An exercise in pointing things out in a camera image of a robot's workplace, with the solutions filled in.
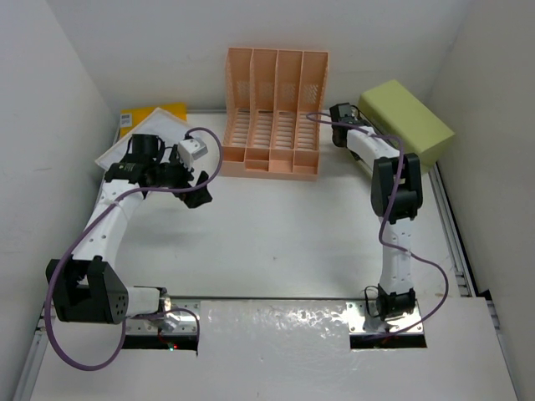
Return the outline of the green drawer cabinet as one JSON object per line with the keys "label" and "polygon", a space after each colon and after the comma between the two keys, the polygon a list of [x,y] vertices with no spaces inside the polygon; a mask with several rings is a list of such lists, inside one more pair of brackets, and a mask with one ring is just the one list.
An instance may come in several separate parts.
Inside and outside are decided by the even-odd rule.
{"label": "green drawer cabinet", "polygon": [[452,129],[394,79],[363,92],[357,108],[381,134],[402,139],[405,151],[419,156],[424,175],[455,137]]}

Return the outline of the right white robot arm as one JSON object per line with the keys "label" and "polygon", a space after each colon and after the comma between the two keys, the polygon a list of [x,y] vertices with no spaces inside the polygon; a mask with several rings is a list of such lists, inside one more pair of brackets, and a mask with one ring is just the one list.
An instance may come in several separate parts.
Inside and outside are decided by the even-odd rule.
{"label": "right white robot arm", "polygon": [[370,201],[380,219],[382,272],[377,285],[375,316],[381,320],[411,313],[415,290],[410,274],[412,221],[423,204],[420,160],[393,145],[358,116],[349,103],[329,108],[332,141],[371,170]]}

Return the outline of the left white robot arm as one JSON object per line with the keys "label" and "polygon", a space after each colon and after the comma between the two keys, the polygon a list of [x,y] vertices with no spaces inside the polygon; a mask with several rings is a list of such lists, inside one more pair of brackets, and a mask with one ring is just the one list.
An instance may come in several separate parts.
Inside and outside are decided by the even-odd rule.
{"label": "left white robot arm", "polygon": [[211,202],[212,175],[196,174],[193,167],[207,152],[190,133],[172,146],[157,135],[131,135],[124,154],[105,168],[86,234],[65,262],[48,264],[51,302],[60,321],[120,324],[162,311],[164,289],[126,286],[115,269],[117,253],[130,219],[152,189],[173,194],[190,209]]}

